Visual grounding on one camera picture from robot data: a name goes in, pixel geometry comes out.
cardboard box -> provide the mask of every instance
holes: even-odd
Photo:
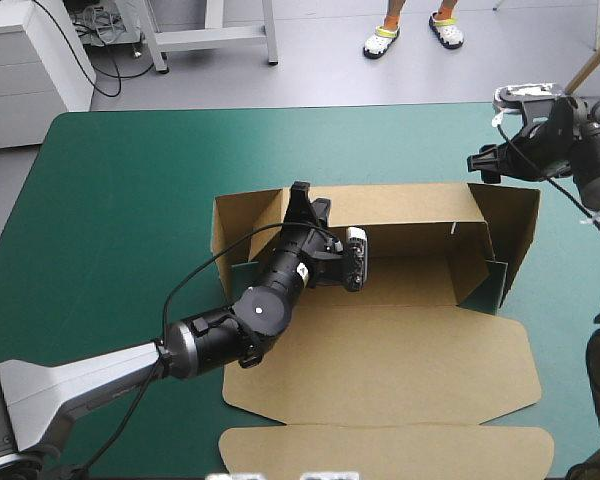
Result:
[[[498,300],[533,240],[537,190],[473,184],[312,187],[332,201],[330,227],[365,228],[369,278],[359,293],[307,290],[257,368],[225,370],[231,405],[284,426],[231,429],[220,440],[231,472],[269,480],[306,471],[363,479],[542,479],[553,458],[536,428],[480,424],[541,396],[524,327],[458,307],[506,264]],[[212,250],[282,221],[287,189],[216,199]],[[218,262],[263,260],[275,231]]]

floor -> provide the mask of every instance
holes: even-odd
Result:
[[[199,28],[201,0],[155,2],[163,30]],[[595,0],[460,1],[466,44],[446,51],[434,41],[427,18],[437,0],[408,4],[402,35],[378,61],[361,47],[381,22],[385,0],[277,0],[280,64],[266,63],[263,47],[171,54],[170,73],[151,71],[124,82],[115,99],[95,94],[93,110],[294,107],[490,101],[497,86],[568,82],[592,53]],[[241,25],[262,17],[259,0],[227,0],[225,20]],[[124,74],[140,71],[128,47],[115,49]],[[102,52],[94,64],[111,69]],[[114,80],[99,85],[115,91]],[[583,86],[600,95],[600,70]],[[0,233],[37,148],[0,151]]]

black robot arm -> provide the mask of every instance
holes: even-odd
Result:
[[[271,259],[236,303],[170,327],[166,344],[172,354],[171,375],[191,377],[235,360],[244,368],[257,365],[289,325],[305,288],[342,285],[351,292],[362,288],[367,276],[364,230],[348,228],[343,245],[326,230],[330,201],[318,198],[312,203],[308,192],[305,183],[291,187]],[[194,341],[186,342],[183,335]]]
[[[552,179],[600,231],[600,99],[564,95],[555,84],[519,85],[498,89],[494,106],[500,116],[521,114],[523,127],[509,139],[497,115],[494,126],[505,143],[485,145],[470,156],[469,171],[480,171],[485,183],[499,183],[503,175],[528,181]],[[564,176],[573,176],[580,202],[553,181]],[[600,315],[595,322],[600,324]],[[600,426],[600,328],[588,342],[586,364]],[[584,478],[589,470],[596,470],[595,478],[600,478],[600,450],[575,465],[568,480]]]
[[[77,418],[153,380],[192,378],[236,360],[257,365],[305,288],[360,290],[366,234],[350,227],[343,244],[328,230],[329,207],[309,200],[309,184],[294,183],[276,248],[253,285],[233,305],[171,324],[165,339],[56,367],[0,363],[0,480],[35,480],[45,457],[62,453]]]

green table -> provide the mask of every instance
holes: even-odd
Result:
[[[209,255],[216,195],[296,179],[479,181],[465,158],[499,141],[491,116],[487,104],[63,115],[0,239],[0,361],[59,363],[157,336],[165,295]],[[547,188],[536,242],[501,310],[527,326],[543,399],[493,423],[551,432],[557,476],[600,446],[584,366],[600,240]],[[178,297],[173,318],[222,301],[211,268]],[[217,371],[150,389],[93,473],[221,470],[221,432],[267,422],[225,405],[221,384]],[[84,461],[127,401],[79,421],[63,461]]]

white shoe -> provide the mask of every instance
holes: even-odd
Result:
[[[460,48],[464,43],[464,33],[456,26],[456,19],[436,20],[434,16],[435,12],[429,17],[429,27],[442,46],[450,50]]]
[[[387,53],[389,47],[400,36],[400,28],[395,32],[383,27],[376,27],[376,31],[371,35],[362,47],[362,54],[367,58],[380,58]]]

